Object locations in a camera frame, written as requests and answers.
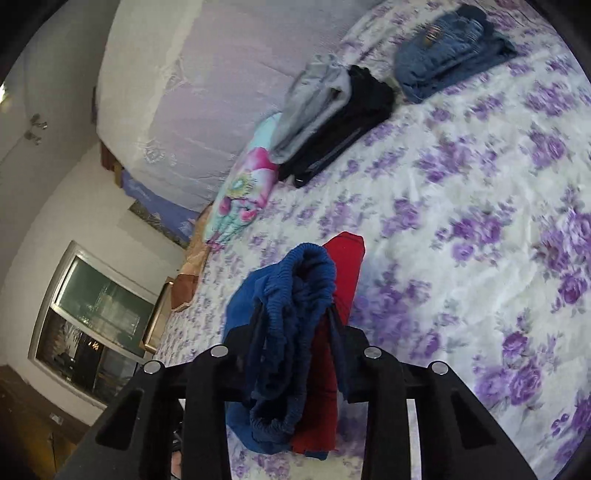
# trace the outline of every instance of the bed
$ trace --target bed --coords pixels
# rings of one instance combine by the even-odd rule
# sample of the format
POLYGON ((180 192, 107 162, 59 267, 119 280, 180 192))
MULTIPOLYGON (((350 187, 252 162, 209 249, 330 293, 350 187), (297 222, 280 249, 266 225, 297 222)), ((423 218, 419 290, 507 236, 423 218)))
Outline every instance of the bed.
POLYGON ((122 0, 100 70, 98 134, 136 181, 199 213, 309 57, 333 51, 377 3, 122 0))
MULTIPOLYGON (((591 427, 591 85, 526 2, 468 3, 519 57, 421 105, 399 99, 306 187, 278 184, 260 217, 209 257, 156 358, 180 364, 220 342, 226 304, 250 271, 301 242, 358 233, 366 255, 350 324, 400 361, 447 362, 549 480, 591 427)), ((339 55, 384 79, 413 28, 455 7, 388 0, 339 55)), ((339 406, 337 451, 324 462, 258 455, 230 432, 233 476, 359 478, 365 417, 364 406, 339 406)), ((412 409, 410 420, 418 479, 412 409)))

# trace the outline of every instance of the window frame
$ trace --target window frame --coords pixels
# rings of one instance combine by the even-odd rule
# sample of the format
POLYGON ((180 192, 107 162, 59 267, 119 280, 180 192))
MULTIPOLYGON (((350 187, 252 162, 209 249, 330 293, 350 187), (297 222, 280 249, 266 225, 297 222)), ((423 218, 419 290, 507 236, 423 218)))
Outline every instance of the window frame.
POLYGON ((152 305, 157 305, 158 295, 147 290, 146 288, 143 288, 141 285, 138 285, 130 278, 117 272, 117 270, 108 266, 102 260, 92 255, 88 250, 84 249, 75 241, 71 241, 70 245, 68 245, 68 248, 64 252, 51 278, 51 281, 49 282, 47 291, 45 293, 45 296, 43 297, 43 302, 41 303, 41 307, 39 309, 39 314, 37 315, 37 321, 35 322, 35 328, 33 330, 33 336, 31 337, 31 344, 29 346, 28 358, 37 368, 41 369, 43 373, 52 377, 52 379, 57 381, 61 386, 67 388, 72 393, 87 401, 88 403, 93 404, 95 407, 105 408, 106 405, 103 402, 78 389, 75 385, 66 381, 58 372, 55 372, 49 365, 46 365, 41 359, 37 358, 37 352, 40 347, 41 334, 43 332, 47 313, 51 309, 58 315, 60 315, 65 321, 72 324, 74 327, 80 329, 83 333, 87 334, 97 342, 102 343, 106 348, 114 350, 115 352, 131 360, 134 360, 138 362, 140 365, 143 365, 144 363, 152 359, 152 354, 149 352, 146 352, 142 357, 128 352, 124 348, 113 343, 111 340, 104 338, 102 335, 96 333, 94 330, 86 326, 84 323, 80 322, 75 317, 70 315, 68 312, 63 310, 57 304, 58 296, 62 292, 62 286, 64 282, 68 279, 69 275, 71 275, 72 264, 77 258, 90 265, 96 271, 102 273, 108 279, 114 281, 121 287, 130 291, 139 298, 151 303, 152 305))

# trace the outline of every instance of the metal screw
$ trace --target metal screw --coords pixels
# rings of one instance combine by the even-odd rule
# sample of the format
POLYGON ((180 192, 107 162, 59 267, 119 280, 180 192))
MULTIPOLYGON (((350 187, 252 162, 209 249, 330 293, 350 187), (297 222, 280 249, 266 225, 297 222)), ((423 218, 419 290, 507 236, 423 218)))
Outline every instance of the metal screw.
POLYGON ((435 362, 433 365, 431 365, 431 370, 433 370, 437 375, 445 375, 447 372, 449 372, 449 367, 443 362, 435 362))
POLYGON ((382 351, 376 346, 369 346, 364 351, 363 354, 367 358, 380 358, 382 356, 382 351))
POLYGON ((160 362, 157 362, 156 360, 150 360, 149 362, 144 364, 144 372, 152 375, 155 374, 158 370, 160 370, 160 367, 160 362))
POLYGON ((215 358, 221 358, 228 354, 228 347, 226 345, 216 345, 210 350, 210 353, 215 358))

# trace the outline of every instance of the glass pane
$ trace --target glass pane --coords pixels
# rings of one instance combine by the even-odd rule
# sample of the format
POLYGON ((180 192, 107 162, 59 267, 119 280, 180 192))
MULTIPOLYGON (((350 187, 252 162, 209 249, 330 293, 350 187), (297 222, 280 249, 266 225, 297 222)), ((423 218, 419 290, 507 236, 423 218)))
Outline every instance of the glass pane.
POLYGON ((94 332, 138 356, 153 305, 74 259, 56 303, 94 332))
POLYGON ((137 363, 86 335, 53 310, 43 324, 37 358, 66 381, 108 404, 137 363))

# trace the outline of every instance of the window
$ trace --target window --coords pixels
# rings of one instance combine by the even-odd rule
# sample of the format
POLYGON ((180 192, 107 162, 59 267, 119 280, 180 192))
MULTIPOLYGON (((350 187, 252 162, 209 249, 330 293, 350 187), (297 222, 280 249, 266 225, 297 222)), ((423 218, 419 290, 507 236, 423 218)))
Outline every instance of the window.
POLYGON ((29 357, 69 389, 108 404, 149 358, 156 297, 72 242, 51 279, 29 357))

